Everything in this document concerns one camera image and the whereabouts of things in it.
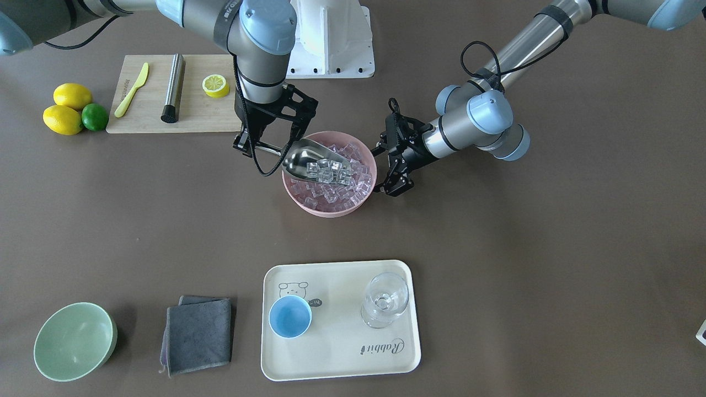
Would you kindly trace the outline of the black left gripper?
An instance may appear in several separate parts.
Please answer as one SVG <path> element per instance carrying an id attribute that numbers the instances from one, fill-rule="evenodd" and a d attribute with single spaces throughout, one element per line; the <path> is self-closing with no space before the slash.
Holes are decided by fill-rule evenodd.
<path id="1" fill-rule="evenodd" d="M 378 143 L 379 152 L 386 152 L 389 169 L 386 178 L 378 184 L 378 192 L 398 197 L 414 187 L 408 173 L 424 168 L 438 160 L 426 148 L 423 135 L 434 127 L 393 110 L 386 117 L 386 130 Z"/>

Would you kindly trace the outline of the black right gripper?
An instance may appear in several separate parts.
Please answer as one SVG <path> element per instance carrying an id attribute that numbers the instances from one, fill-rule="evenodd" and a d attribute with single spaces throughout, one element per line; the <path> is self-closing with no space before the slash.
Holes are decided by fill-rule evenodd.
<path id="1" fill-rule="evenodd" d="M 242 122 L 240 133 L 233 148 L 248 158 L 256 158 L 256 148 L 263 132 L 275 120 L 291 123 L 290 140 L 301 139 L 312 118 L 315 117 L 318 101 L 307 96 L 292 84 L 282 84 L 275 89 L 276 100 L 258 104 L 244 97 L 242 89 L 235 99 L 235 110 Z"/>

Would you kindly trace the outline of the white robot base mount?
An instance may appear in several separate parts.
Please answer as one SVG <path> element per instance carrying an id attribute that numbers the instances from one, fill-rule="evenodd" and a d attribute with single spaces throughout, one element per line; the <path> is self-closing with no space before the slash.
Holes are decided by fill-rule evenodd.
<path id="1" fill-rule="evenodd" d="M 295 46 L 287 79 L 371 78 L 376 72 L 370 12 L 358 1 L 292 1 Z"/>

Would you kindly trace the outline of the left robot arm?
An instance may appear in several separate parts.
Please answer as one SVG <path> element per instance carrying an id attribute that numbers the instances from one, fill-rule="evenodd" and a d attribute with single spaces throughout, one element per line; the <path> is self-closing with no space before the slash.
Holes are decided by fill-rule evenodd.
<path id="1" fill-rule="evenodd" d="M 670 31 L 704 15 L 703 1 L 554 1 L 542 8 L 529 25 L 483 68 L 469 72 L 463 85 L 449 85 L 436 98 L 438 117 L 422 122 L 404 116 L 396 99 L 386 130 L 372 150 L 386 153 L 389 169 L 375 192 L 399 196 L 413 188 L 409 175 L 434 161 L 473 146 L 494 158 L 514 161 L 530 147 L 530 134 L 514 122 L 506 89 L 526 68 L 557 50 L 575 26 L 599 14 Z"/>

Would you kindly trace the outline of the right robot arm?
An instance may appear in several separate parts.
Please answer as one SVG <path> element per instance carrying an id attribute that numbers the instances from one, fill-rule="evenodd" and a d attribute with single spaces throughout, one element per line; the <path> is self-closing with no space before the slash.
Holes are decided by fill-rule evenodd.
<path id="1" fill-rule="evenodd" d="M 285 83 L 297 13 L 288 1 L 2 1 L 2 55 L 31 50 L 90 21 L 157 10 L 234 58 L 234 147 L 285 155 L 302 138 L 317 101 Z"/>

